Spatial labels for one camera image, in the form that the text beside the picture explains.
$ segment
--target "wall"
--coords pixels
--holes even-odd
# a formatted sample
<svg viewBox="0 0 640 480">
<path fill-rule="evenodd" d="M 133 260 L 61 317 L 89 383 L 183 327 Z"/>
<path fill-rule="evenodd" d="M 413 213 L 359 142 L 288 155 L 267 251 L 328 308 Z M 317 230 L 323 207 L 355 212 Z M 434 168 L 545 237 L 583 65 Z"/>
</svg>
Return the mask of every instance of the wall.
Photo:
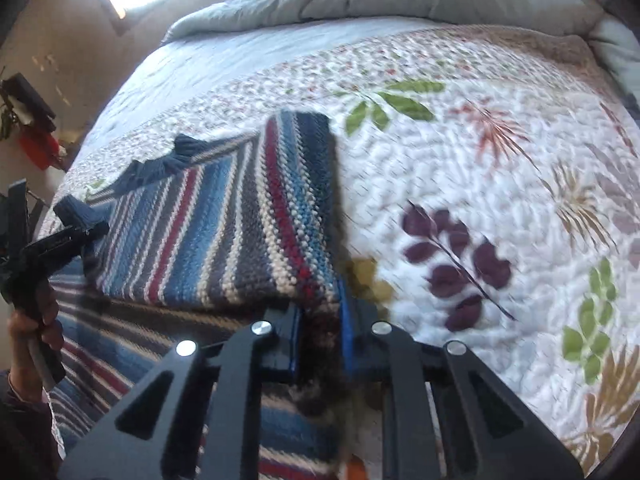
<svg viewBox="0 0 640 480">
<path fill-rule="evenodd" d="M 6 65 L 5 77 L 22 72 L 58 115 L 60 134 L 77 137 L 158 47 L 174 21 L 221 1 L 165 0 L 118 36 L 100 0 L 31 0 L 0 48 L 0 67 Z M 0 192 L 27 178 L 31 189 L 50 201 L 62 177 L 57 170 L 38 171 L 15 138 L 0 142 Z M 8 359 L 5 315 L 6 306 L 0 300 L 0 366 Z"/>
</svg>

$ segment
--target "screw head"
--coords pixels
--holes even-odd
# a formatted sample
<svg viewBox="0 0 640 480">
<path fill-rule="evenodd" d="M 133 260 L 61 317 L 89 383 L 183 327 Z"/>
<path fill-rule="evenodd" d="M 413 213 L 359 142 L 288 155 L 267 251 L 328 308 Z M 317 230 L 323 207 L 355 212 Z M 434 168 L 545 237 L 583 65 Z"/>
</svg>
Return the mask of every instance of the screw head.
<svg viewBox="0 0 640 480">
<path fill-rule="evenodd" d="M 198 346 L 195 342 L 185 339 L 185 341 L 180 341 L 178 345 L 175 347 L 175 351 L 178 352 L 178 355 L 181 357 L 187 357 L 193 354 L 196 351 Z"/>
<path fill-rule="evenodd" d="M 271 325 L 271 323 L 265 320 L 256 321 L 251 325 L 251 332 L 253 332 L 255 335 L 268 334 L 272 329 L 273 326 Z"/>
<path fill-rule="evenodd" d="M 371 331 L 375 335 L 391 334 L 392 330 L 393 330 L 393 327 L 386 321 L 377 321 L 373 325 L 371 325 Z"/>
<path fill-rule="evenodd" d="M 460 341 L 449 341 L 447 343 L 447 352 L 451 355 L 464 355 L 466 353 L 466 345 Z"/>
</svg>

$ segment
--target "striped rug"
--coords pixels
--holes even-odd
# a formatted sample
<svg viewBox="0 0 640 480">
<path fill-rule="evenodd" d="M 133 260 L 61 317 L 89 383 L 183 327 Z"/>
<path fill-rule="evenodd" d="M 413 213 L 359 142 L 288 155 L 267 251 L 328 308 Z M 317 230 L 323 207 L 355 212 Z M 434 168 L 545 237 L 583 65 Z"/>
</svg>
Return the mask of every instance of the striped rug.
<svg viewBox="0 0 640 480">
<path fill-rule="evenodd" d="M 326 117 L 281 112 L 260 134 L 181 136 L 171 154 L 132 164 L 91 197 L 110 233 L 50 280 L 67 371 L 51 398 L 67 450 L 172 345 L 224 341 L 285 297 L 304 312 L 306 386 L 265 387 L 260 472 L 333 477 L 339 434 L 322 409 L 339 332 L 331 161 Z M 74 201 L 63 207 L 73 221 Z"/>
</svg>

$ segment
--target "floral quilt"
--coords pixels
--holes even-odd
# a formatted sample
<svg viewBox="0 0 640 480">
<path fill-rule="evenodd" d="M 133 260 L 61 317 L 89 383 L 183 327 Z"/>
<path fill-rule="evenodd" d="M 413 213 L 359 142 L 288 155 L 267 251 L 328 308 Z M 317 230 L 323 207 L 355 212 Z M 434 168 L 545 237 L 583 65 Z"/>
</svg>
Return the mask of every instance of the floral quilt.
<svg viewBox="0 0 640 480">
<path fill-rule="evenodd" d="M 445 27 L 300 57 L 93 152 L 58 197 L 283 107 L 332 118 L 354 293 L 468 344 L 592 470 L 640 403 L 640 136 L 584 41 Z"/>
</svg>

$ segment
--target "hand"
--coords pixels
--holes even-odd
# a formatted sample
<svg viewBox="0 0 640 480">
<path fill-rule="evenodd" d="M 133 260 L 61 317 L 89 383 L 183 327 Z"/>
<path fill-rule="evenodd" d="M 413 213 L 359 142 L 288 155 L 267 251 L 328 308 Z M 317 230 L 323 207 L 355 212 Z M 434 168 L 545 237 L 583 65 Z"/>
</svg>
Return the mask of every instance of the hand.
<svg viewBox="0 0 640 480">
<path fill-rule="evenodd" d="M 49 282 L 43 281 L 36 286 L 36 302 L 45 325 L 40 338 L 56 351 L 62 348 L 62 326 L 56 320 L 58 302 Z M 12 350 L 12 364 L 9 381 L 18 396 L 27 402 L 42 400 L 42 380 L 33 364 L 27 341 L 38 330 L 38 323 L 19 310 L 14 310 L 7 322 L 9 341 Z"/>
</svg>

